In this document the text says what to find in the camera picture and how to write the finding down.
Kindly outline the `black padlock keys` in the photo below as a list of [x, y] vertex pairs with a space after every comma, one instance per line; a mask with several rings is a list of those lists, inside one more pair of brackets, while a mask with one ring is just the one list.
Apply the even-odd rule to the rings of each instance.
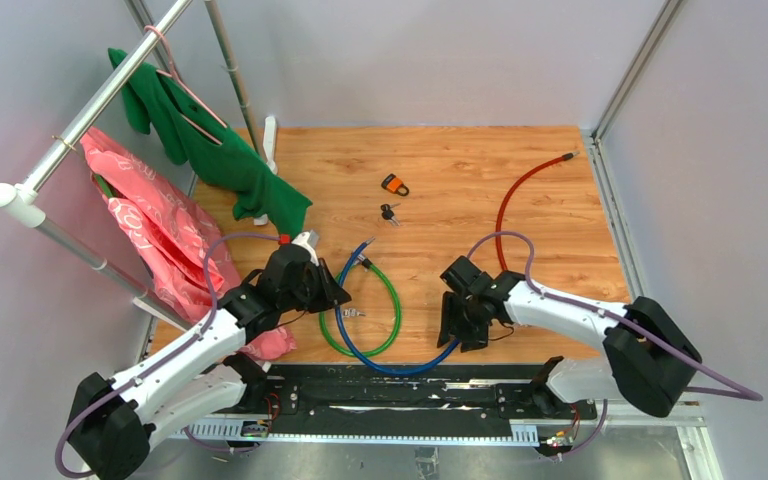
[[380, 210], [381, 210], [381, 217], [387, 221], [390, 225], [398, 227], [400, 225], [399, 220], [397, 219], [395, 212], [393, 208], [395, 207], [395, 204], [381, 204]]

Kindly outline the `green cable lock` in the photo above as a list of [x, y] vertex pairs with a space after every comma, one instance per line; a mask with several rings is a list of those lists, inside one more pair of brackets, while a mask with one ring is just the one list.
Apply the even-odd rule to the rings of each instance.
[[394, 345], [402, 326], [402, 303], [389, 278], [371, 260], [362, 259], [350, 270], [350, 285], [360, 286], [359, 300], [341, 308], [356, 308], [365, 317], [342, 315], [344, 328], [361, 353], [372, 358]]

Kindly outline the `orange black padlock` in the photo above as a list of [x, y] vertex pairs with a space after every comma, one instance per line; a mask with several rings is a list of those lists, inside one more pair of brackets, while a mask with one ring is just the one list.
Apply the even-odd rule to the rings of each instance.
[[381, 182], [381, 187], [389, 193], [406, 197], [410, 194], [409, 187], [395, 174], [387, 175]]

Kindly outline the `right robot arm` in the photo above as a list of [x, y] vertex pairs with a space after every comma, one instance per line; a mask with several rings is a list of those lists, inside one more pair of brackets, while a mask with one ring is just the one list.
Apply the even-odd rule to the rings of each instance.
[[544, 417], [579, 401], [623, 399], [644, 414], [670, 415], [701, 355], [666, 310], [639, 296], [629, 304], [604, 302], [546, 287], [504, 271], [491, 277], [458, 257], [441, 275], [438, 341], [456, 339], [464, 352], [489, 344], [493, 321], [558, 333], [599, 351], [597, 358], [547, 360], [521, 395]]

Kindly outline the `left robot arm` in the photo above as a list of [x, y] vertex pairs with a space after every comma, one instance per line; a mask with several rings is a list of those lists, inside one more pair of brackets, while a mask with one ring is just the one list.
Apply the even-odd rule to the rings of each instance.
[[265, 373], [242, 348], [274, 330], [283, 314], [320, 313], [349, 302], [324, 259], [299, 243], [280, 246], [262, 269], [212, 302], [206, 316], [156, 354], [110, 378], [78, 385], [55, 447], [58, 472], [71, 447], [99, 479], [126, 479], [171, 434], [217, 410], [258, 411]]

